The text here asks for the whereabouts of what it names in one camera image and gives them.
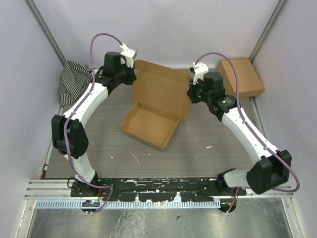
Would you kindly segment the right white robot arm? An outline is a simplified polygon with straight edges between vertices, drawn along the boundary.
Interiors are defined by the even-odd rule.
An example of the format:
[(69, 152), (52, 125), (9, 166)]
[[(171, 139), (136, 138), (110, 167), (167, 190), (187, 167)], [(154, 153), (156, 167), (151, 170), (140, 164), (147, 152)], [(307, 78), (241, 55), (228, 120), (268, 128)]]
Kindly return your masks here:
[(252, 160), (250, 169), (229, 169), (218, 174), (216, 181), (222, 195), (230, 195), (235, 187), (250, 188), (262, 194), (288, 182), (290, 153), (278, 150), (260, 133), (237, 99), (226, 94), (220, 73), (195, 75), (187, 95), (193, 104), (206, 103), (209, 111), (238, 138)]

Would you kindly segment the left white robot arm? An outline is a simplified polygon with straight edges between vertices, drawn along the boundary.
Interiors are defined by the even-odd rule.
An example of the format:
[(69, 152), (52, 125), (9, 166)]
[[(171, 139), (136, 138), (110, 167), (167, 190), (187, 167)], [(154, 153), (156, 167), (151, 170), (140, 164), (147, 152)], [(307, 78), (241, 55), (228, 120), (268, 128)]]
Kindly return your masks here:
[(87, 150), (89, 140), (85, 126), (99, 106), (120, 84), (132, 85), (136, 80), (134, 58), (136, 51), (123, 49), (107, 52), (104, 64), (92, 70), (92, 81), (78, 101), (63, 115), (52, 118), (53, 147), (68, 161), (75, 173), (73, 189), (89, 197), (98, 194), (101, 186), (97, 172), (92, 168)]

